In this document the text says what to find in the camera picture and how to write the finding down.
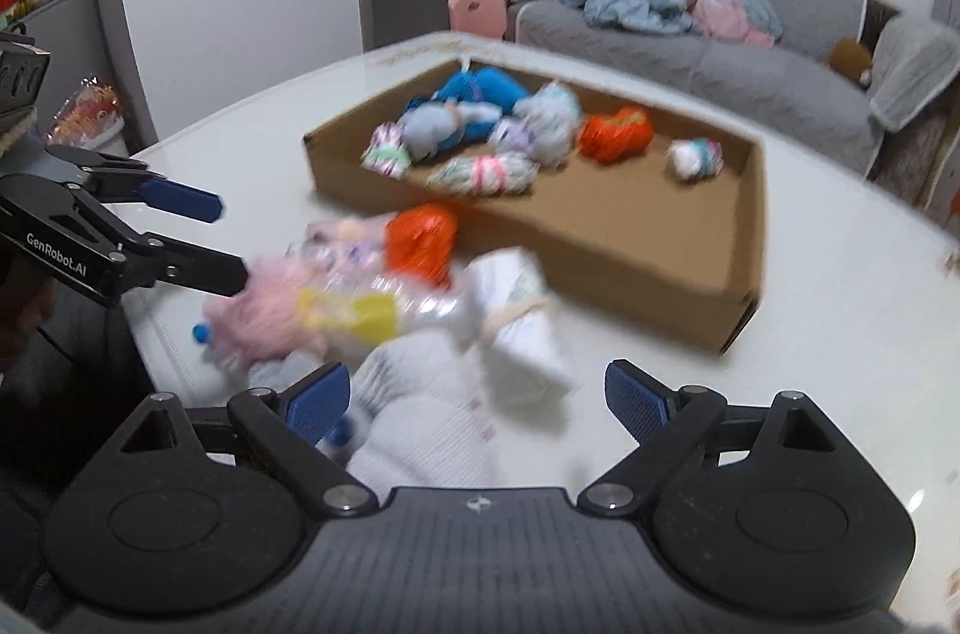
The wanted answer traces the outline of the pink fluffy sock bundle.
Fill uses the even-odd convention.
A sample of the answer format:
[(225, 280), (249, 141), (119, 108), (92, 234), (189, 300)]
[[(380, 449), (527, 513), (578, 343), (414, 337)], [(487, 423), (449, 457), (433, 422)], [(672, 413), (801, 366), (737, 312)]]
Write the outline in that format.
[(237, 295), (205, 302), (192, 338), (223, 371), (236, 375), (298, 351), (322, 359), (329, 341), (302, 319), (299, 293), (324, 275), (325, 270), (306, 257), (256, 259)]

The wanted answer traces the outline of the grey knitted sock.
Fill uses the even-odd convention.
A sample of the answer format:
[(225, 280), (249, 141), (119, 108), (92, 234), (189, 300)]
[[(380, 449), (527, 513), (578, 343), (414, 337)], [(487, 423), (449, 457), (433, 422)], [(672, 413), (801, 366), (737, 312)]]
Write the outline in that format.
[(371, 351), (352, 374), (345, 414), (309, 442), (381, 501), (395, 488), (500, 483), (480, 375), (439, 327)]

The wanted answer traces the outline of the clear plastic bundle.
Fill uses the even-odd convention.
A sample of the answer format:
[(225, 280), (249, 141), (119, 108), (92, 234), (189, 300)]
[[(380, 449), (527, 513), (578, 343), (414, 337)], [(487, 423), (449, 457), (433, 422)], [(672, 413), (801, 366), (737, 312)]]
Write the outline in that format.
[(343, 270), (309, 283), (298, 292), (296, 312), (306, 329), (370, 348), (423, 329), (443, 329), (460, 345), (477, 333), (466, 293), (373, 270)]

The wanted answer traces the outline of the lilac sock bundle with band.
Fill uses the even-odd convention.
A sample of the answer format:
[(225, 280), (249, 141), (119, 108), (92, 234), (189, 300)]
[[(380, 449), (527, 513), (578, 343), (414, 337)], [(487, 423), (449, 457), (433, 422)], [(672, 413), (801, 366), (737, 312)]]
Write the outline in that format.
[(286, 255), (308, 262), (321, 274), (381, 269), (386, 228), (393, 219), (394, 215), (379, 215), (314, 221), (304, 239), (291, 244)]

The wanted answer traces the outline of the white sock bundle with band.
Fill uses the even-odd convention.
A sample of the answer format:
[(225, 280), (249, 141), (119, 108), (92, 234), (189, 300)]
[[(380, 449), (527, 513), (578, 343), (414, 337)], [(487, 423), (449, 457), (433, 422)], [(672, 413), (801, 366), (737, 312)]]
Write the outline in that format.
[(555, 296), (523, 247), (496, 249), (467, 265), (478, 343), (498, 407), (525, 407), (576, 389), (555, 324)]

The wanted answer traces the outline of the orange sock bundle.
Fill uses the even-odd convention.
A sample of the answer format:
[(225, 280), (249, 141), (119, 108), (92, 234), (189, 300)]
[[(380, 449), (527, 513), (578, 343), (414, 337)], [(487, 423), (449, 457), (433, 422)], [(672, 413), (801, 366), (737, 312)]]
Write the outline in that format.
[(425, 203), (404, 210), (384, 230), (386, 270), (448, 288), (455, 238), (457, 218), (443, 205)]
[(625, 106), (615, 114), (592, 114), (579, 132), (578, 152), (601, 164), (639, 157), (654, 140), (646, 109)]

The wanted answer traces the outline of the white pink green sock bundle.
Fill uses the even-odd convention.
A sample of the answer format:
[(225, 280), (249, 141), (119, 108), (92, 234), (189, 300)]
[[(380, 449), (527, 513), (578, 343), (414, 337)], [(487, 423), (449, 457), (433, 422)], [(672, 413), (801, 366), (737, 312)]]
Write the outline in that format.
[(404, 179), (409, 174), (412, 158), (404, 143), (404, 129), (397, 122), (382, 122), (373, 130), (368, 148), (361, 155), (361, 166), (392, 179)]

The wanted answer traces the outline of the brown cardboard box tray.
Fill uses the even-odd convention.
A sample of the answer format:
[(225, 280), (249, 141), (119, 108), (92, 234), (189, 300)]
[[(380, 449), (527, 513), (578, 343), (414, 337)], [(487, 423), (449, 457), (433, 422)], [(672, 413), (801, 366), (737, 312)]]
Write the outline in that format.
[[(596, 163), (571, 155), (523, 196), (458, 199), (427, 185), (425, 166), (391, 179), (361, 166), (376, 125), (439, 90), (477, 59), (441, 62), (343, 109), (302, 141), (319, 194), (363, 214), (443, 203), (467, 254), (526, 247), (556, 293), (695, 348), (721, 354), (760, 306), (766, 238), (766, 166), (755, 140), (667, 104), (648, 104), (654, 140), (639, 157)], [(665, 153), (675, 140), (722, 146), (708, 181), (677, 181)]]

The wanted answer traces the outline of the small white sock ball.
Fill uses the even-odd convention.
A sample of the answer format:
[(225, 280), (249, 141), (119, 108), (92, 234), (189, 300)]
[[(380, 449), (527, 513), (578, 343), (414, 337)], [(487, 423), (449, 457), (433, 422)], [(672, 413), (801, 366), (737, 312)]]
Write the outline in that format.
[(677, 181), (708, 181), (721, 174), (724, 168), (722, 146), (716, 140), (675, 140), (665, 153), (667, 173)]

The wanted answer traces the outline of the light blue sock bundle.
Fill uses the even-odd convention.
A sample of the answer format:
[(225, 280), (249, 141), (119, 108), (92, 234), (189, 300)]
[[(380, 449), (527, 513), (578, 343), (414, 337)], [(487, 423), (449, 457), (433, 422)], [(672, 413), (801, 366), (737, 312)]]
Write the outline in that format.
[(410, 158), (420, 163), (462, 143), (484, 142), (502, 117), (503, 109), (490, 103), (428, 101), (402, 114), (398, 127)]

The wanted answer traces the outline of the striped pink white sock bundle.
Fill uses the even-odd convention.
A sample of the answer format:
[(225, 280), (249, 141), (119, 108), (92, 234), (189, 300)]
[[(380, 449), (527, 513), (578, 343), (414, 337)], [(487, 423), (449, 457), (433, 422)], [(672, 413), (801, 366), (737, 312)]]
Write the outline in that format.
[(539, 166), (519, 152), (451, 158), (431, 171), (427, 185), (448, 196), (522, 196), (539, 174)]

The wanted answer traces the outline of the white purple sock bundle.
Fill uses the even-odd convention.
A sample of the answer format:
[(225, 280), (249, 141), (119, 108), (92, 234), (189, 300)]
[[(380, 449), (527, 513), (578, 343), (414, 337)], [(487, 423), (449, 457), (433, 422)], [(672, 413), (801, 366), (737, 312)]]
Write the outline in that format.
[(540, 166), (553, 163), (547, 142), (536, 136), (525, 122), (516, 118), (501, 118), (496, 122), (487, 143), (495, 155), (519, 153)]

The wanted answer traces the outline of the white teal fuzzy sock bundle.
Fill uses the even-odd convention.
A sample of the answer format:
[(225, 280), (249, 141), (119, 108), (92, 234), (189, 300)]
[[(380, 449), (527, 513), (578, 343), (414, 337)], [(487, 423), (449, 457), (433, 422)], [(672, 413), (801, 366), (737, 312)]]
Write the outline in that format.
[(532, 97), (519, 101), (512, 114), (526, 127), (534, 160), (544, 166), (556, 166), (566, 160), (573, 148), (583, 109), (569, 86), (553, 80)]

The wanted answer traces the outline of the pink plastic chair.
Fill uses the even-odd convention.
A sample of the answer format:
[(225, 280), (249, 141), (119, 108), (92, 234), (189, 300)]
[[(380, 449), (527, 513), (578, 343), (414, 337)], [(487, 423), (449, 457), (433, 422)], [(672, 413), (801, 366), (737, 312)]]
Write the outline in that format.
[(448, 13), (457, 33), (501, 41), (508, 31), (506, 0), (448, 0)]

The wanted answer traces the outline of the brown plush toy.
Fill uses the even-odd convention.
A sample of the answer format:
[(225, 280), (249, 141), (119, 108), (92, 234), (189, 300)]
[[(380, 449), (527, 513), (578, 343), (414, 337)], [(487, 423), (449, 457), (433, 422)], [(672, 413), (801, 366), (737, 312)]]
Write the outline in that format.
[(841, 38), (828, 56), (828, 67), (843, 79), (867, 90), (872, 83), (872, 52), (854, 38)]

